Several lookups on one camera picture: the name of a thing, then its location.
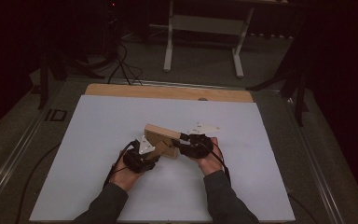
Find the white metal table frame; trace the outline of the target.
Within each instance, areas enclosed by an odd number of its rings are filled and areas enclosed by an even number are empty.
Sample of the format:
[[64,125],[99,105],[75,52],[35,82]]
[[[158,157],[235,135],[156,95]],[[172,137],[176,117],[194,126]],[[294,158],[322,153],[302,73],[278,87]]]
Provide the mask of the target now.
[[241,64],[241,48],[244,39],[248,33],[248,29],[255,12],[255,4],[277,4],[288,5],[288,0],[240,0],[250,3],[249,9],[244,20],[229,20],[208,18],[201,16],[190,16],[174,13],[174,0],[169,0],[169,16],[168,16],[168,38],[165,52],[163,71],[170,72],[172,70],[172,53],[173,53],[173,31],[190,31],[220,35],[235,35],[239,38],[238,44],[231,50],[232,60],[234,63],[237,78],[244,78]]

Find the person's left hand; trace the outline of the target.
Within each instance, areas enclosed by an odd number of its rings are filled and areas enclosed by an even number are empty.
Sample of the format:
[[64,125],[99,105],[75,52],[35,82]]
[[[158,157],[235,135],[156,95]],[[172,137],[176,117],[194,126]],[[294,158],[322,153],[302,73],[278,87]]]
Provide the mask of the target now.
[[110,176],[109,182],[115,184],[125,191],[130,191],[135,185],[136,181],[143,175],[143,173],[137,174],[130,170],[124,163],[123,157],[115,163],[115,169]]

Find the black metal stand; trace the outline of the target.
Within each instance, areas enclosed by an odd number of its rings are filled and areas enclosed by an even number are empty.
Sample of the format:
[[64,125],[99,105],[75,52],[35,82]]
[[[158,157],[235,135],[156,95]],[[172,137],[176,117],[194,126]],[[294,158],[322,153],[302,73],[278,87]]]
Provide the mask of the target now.
[[94,69],[101,68],[107,64],[108,60],[103,60],[93,64],[83,64],[57,50],[44,52],[40,57],[39,84],[34,87],[35,92],[40,95],[38,108],[42,109],[48,102],[49,74],[52,74],[56,80],[66,80],[68,78],[68,74],[65,70],[65,67],[69,66],[75,68],[75,70],[77,70],[83,76],[91,78],[102,78],[102,76],[97,75],[94,72]]
[[297,124],[302,127],[302,112],[304,109],[304,98],[306,89],[306,72],[305,68],[301,65],[305,59],[305,51],[307,38],[301,33],[293,37],[290,48],[286,51],[275,75],[252,87],[247,87],[248,91],[261,91],[274,83],[284,81],[280,89],[282,98],[291,98],[296,92],[296,106],[295,106],[295,119]]

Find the black rectangular bracket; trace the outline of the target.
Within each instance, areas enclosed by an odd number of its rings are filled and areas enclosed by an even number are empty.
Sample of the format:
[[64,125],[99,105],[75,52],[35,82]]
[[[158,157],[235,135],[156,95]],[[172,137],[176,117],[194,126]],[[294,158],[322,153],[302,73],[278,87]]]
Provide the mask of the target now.
[[65,121],[67,116],[66,110],[50,109],[45,116],[45,121]]

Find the metal floor rail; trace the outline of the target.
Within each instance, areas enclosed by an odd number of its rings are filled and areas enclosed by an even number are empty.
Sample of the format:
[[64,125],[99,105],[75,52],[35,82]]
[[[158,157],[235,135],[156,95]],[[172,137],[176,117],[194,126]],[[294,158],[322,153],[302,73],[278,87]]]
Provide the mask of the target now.
[[3,165],[0,167],[0,193],[10,179],[12,173],[18,166],[21,157],[25,153],[26,149],[30,145],[40,123],[44,120],[48,110],[46,108],[37,110],[31,123],[27,126],[26,130],[22,134],[20,140],[11,150],[8,158],[5,160]]
[[307,154],[307,162],[309,163],[309,167],[310,167],[310,172],[314,179],[316,188],[319,191],[321,199],[324,203],[324,208],[327,215],[329,216],[331,224],[345,224],[343,216],[341,215],[337,207],[336,200],[332,194],[332,190],[328,185],[324,173],[321,169],[321,166],[314,154],[314,149],[310,144],[310,140],[307,136],[307,133],[303,127],[300,127],[297,124],[295,118],[295,112],[294,112],[295,104],[293,100],[283,98],[282,101],[285,105],[286,111],[290,115],[291,122],[295,125],[296,131],[299,134],[301,142],[305,148]]

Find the person's right hand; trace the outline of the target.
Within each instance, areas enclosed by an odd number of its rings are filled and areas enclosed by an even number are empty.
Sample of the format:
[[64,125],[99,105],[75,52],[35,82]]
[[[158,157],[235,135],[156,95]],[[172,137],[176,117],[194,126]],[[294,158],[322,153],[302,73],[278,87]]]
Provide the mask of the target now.
[[223,169],[223,157],[218,147],[218,140],[216,137],[212,137],[211,141],[213,142],[213,152],[205,158],[196,159],[196,163],[204,175],[210,175]]

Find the large white sheet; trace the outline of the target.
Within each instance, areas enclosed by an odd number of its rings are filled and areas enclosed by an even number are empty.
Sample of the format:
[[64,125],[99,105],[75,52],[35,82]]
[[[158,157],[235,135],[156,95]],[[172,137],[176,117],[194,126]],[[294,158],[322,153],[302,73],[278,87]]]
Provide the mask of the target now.
[[[216,127],[232,188],[262,222],[294,220],[258,107],[254,103],[84,95],[80,98],[32,221],[71,221],[101,192],[112,164],[146,124],[186,133]],[[129,193],[122,222],[208,222],[202,173],[179,156],[159,159]]]

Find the dark rack with red light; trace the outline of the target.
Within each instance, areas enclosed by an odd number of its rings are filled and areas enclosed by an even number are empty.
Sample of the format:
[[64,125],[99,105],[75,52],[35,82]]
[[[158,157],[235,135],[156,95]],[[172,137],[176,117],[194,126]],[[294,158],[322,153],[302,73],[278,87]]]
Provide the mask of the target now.
[[119,24],[121,4],[119,0],[103,0],[105,18],[106,18],[106,42],[105,52],[110,57],[117,57],[117,49],[119,43]]

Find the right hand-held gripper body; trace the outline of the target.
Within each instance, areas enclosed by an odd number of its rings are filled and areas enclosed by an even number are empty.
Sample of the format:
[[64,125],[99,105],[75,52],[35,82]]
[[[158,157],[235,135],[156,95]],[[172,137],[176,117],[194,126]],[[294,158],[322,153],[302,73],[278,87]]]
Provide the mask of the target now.
[[220,130],[208,124],[197,123],[196,126],[187,131],[189,139],[186,141],[186,146],[179,148],[180,152],[193,159],[202,159],[207,157],[213,151],[213,142],[207,136],[207,133],[215,133]]

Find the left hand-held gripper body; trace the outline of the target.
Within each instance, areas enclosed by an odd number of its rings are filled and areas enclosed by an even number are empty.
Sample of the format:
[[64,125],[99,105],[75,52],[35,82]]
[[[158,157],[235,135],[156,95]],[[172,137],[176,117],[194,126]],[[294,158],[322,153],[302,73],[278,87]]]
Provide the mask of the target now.
[[125,148],[123,161],[134,173],[144,173],[152,170],[156,165],[149,162],[154,150],[155,148],[144,137],[141,140],[135,139]]

